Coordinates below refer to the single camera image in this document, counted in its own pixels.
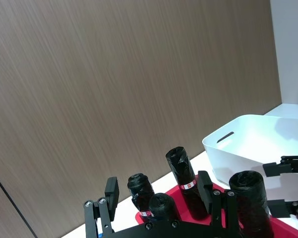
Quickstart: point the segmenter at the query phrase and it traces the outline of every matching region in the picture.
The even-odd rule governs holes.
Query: black metal bracket
[[[118,204],[119,188],[117,177],[110,177],[105,188],[105,197],[98,201],[88,200],[84,203],[86,238],[97,238],[97,219],[101,218],[104,235],[112,234],[111,222],[115,218]]]
[[[212,214],[212,226],[217,230],[222,229],[222,209],[225,210],[225,228],[233,233],[239,233],[240,227],[237,217],[236,195],[231,190],[221,192],[213,189],[213,183],[208,172],[198,171],[198,190],[206,210]]]
[[[280,176],[284,173],[298,173],[298,156],[282,156],[280,164],[263,164],[267,177]]]
[[[273,217],[286,218],[293,214],[298,218],[298,201],[285,202],[285,200],[281,199],[270,200],[267,203]]]

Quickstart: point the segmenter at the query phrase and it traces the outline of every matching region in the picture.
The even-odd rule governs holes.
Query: white plastic basket
[[[215,176],[228,184],[244,170],[260,172],[268,199],[298,200],[298,174],[266,178],[262,164],[298,155],[298,119],[244,115],[203,139]]]

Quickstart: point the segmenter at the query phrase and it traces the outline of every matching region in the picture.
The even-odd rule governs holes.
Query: screw
[[[213,194],[214,195],[220,195],[221,193],[220,193],[220,191],[215,190],[215,191],[213,191]]]
[[[91,201],[87,201],[87,202],[85,202],[85,207],[89,207],[91,204],[92,204]]]
[[[106,202],[106,199],[105,198],[101,198],[98,202],[99,203],[105,203]]]
[[[232,191],[227,192],[227,194],[228,194],[228,196],[231,196],[231,197],[233,197],[235,195],[235,193]]]
[[[171,223],[171,225],[172,225],[173,228],[177,228],[178,225],[179,225],[179,223],[178,223],[177,221],[173,221],[173,222]]]
[[[145,225],[145,228],[146,228],[147,230],[152,229],[152,227],[153,227],[153,225],[152,225],[151,222],[148,222],[148,223],[146,223],[146,225]]]

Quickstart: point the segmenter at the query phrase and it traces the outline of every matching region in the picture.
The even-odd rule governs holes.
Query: red tray
[[[223,188],[221,188],[220,186],[217,186],[216,184],[213,185],[213,189],[218,189],[220,191],[224,191]],[[179,210],[182,221],[199,223],[199,224],[204,224],[204,225],[210,224],[210,222],[211,222],[210,216],[208,216],[206,219],[200,220],[200,221],[197,221],[191,217],[188,207],[184,202],[184,199],[181,195],[181,191],[178,186],[172,188],[171,190],[166,192],[166,194],[168,194],[169,196],[171,196],[174,199],[174,201],[177,205],[177,208]],[[224,212],[222,212],[223,226],[225,223],[224,218],[225,218]],[[139,224],[144,223],[142,221],[139,213],[136,214],[136,220]],[[272,223],[272,227],[274,230],[275,238],[298,238],[298,230],[296,230],[295,228],[287,225],[286,223],[284,223],[276,218],[272,218],[271,223]]]

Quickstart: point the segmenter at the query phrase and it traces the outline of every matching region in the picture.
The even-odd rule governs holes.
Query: wood grain wall
[[[40,238],[280,103],[269,0],[0,0],[0,179]]]
[[[0,238],[34,238],[1,188]]]

